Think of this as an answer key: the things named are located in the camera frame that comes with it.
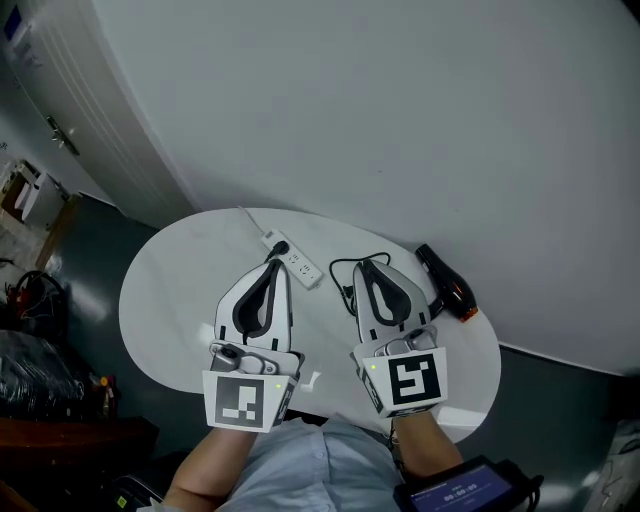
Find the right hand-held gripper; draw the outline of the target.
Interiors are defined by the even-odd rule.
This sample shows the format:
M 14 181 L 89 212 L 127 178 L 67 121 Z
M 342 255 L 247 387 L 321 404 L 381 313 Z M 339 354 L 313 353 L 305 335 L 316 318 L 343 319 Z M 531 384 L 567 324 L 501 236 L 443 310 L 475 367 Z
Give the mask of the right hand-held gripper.
M 425 326 L 431 316 L 422 289 L 375 260 L 356 265 L 353 284 L 359 334 L 367 343 L 356 346 L 351 358 L 378 416 L 406 417 L 446 400 L 446 349 L 436 343 L 435 326 Z M 390 340 L 398 330 L 412 329 Z

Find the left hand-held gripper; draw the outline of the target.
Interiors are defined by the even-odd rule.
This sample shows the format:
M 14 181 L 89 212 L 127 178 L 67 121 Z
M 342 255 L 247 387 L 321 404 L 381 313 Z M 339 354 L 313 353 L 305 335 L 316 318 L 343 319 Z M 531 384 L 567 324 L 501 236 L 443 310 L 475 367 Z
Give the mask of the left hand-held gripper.
M 304 363 L 302 354 L 287 352 L 290 292 L 284 264 L 270 261 L 242 276 L 220 299 L 218 340 L 210 347 L 211 368 L 202 373 L 208 425 L 267 433 L 283 422 Z

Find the white power strip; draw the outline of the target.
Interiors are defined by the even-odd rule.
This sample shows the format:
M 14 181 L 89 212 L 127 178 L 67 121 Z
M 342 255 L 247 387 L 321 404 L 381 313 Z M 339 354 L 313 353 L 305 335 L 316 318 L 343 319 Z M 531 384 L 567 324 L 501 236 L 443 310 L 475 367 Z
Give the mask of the white power strip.
M 287 236 L 277 229 L 269 230 L 261 236 L 261 242 L 269 253 L 275 243 L 280 240 L 289 244 L 289 251 L 284 255 L 270 257 L 270 259 L 281 260 L 289 274 L 306 290 L 316 288 L 321 283 L 324 273 Z

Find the person's right forearm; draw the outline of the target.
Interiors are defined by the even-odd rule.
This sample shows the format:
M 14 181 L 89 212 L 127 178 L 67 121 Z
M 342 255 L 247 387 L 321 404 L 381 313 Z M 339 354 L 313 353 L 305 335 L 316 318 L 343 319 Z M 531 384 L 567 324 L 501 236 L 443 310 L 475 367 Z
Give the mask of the person's right forearm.
M 430 411 L 394 418 L 403 473 L 422 479 L 464 462 L 456 445 L 438 425 Z

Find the black orange hair dryer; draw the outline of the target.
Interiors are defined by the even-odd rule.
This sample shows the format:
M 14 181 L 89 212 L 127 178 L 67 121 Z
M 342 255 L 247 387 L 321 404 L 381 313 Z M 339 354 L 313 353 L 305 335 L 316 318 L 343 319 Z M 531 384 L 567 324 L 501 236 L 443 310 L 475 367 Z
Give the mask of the black orange hair dryer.
M 415 250 L 416 258 L 426 270 L 436 292 L 436 298 L 429 304 L 431 318 L 443 311 L 465 323 L 475 316 L 479 309 L 475 295 L 466 280 L 448 266 L 426 243 Z

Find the small red yellow bottle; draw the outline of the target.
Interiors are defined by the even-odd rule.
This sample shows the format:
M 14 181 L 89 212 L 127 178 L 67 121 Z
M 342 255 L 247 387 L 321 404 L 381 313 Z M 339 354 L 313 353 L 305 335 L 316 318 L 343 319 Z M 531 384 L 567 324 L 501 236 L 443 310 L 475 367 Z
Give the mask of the small red yellow bottle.
M 90 374 L 89 382 L 91 402 L 96 413 L 102 419 L 116 419 L 120 393 L 116 386 L 115 376 L 97 376 Z

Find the person's light blue shirt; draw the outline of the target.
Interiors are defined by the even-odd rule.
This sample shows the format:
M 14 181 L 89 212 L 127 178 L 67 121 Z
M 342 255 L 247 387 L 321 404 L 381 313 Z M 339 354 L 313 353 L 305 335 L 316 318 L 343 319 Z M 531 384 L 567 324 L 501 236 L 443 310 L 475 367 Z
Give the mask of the person's light blue shirt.
M 300 419 L 260 434 L 217 512 L 399 512 L 390 451 L 358 427 Z

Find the black wrist screen device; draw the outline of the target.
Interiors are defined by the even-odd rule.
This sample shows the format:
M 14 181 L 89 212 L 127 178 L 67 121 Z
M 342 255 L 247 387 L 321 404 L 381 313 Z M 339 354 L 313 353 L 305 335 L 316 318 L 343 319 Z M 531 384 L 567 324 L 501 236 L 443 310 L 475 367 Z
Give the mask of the black wrist screen device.
M 429 477 L 399 485 L 402 512 L 535 512 L 544 477 L 528 477 L 513 461 L 478 456 Z

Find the black case with yellow label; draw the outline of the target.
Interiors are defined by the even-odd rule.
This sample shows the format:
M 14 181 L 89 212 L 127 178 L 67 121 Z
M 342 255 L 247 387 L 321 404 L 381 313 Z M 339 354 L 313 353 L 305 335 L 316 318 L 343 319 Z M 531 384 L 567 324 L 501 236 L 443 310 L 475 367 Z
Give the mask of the black case with yellow label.
M 116 512 L 136 512 L 160 503 L 163 497 L 134 476 L 126 475 L 112 483 L 112 502 Z

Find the dark brown wooden counter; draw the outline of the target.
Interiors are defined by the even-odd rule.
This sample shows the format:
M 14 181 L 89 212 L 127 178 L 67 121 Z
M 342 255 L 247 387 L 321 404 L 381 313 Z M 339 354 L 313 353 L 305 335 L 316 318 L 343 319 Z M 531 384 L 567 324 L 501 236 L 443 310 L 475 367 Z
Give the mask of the dark brown wooden counter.
M 152 453 L 158 433 L 142 417 L 88 423 L 0 418 L 0 474 L 126 466 Z

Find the plastic wrapped bundle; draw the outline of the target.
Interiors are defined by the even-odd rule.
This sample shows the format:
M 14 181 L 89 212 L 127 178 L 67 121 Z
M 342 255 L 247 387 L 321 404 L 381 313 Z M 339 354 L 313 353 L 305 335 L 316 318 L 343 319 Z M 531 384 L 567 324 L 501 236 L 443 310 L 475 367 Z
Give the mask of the plastic wrapped bundle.
M 35 413 L 81 401 L 82 375 L 47 340 L 0 330 L 0 406 Z

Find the white box appliance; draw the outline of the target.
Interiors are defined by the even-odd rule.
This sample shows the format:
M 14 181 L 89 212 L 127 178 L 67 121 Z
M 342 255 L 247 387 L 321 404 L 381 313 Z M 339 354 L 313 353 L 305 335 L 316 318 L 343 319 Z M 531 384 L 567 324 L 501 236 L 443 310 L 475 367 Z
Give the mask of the white box appliance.
M 42 173 L 26 189 L 22 221 L 38 229 L 49 231 L 65 206 L 64 191 L 50 174 Z

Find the white door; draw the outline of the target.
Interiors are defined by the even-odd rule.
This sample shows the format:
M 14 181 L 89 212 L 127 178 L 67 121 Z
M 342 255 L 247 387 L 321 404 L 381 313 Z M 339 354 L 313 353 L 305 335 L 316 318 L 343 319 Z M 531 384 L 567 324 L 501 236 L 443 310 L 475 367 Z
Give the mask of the white door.
M 79 151 L 79 166 L 124 215 L 163 228 L 195 209 L 150 131 L 123 89 L 91 0 L 0 0 L 0 16 L 10 1 L 33 24 L 32 38 L 43 66 L 35 71 L 9 67 L 46 122 L 53 116 Z

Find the open cardboard box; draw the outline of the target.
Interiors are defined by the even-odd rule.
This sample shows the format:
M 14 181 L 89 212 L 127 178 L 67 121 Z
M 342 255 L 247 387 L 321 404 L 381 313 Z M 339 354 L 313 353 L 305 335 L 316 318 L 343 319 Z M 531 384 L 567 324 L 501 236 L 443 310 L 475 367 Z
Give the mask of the open cardboard box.
M 12 160 L 0 172 L 0 209 L 22 223 L 26 198 L 40 172 L 26 160 Z

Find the white paper door notice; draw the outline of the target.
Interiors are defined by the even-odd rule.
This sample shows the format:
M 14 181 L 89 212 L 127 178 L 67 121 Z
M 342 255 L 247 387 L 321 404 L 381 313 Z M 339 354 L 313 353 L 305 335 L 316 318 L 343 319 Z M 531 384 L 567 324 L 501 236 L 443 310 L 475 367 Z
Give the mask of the white paper door notice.
M 3 52 L 14 68 L 35 71 L 43 66 L 32 38 L 33 24 L 22 13 L 17 1 L 10 1 L 3 9 L 0 28 Z

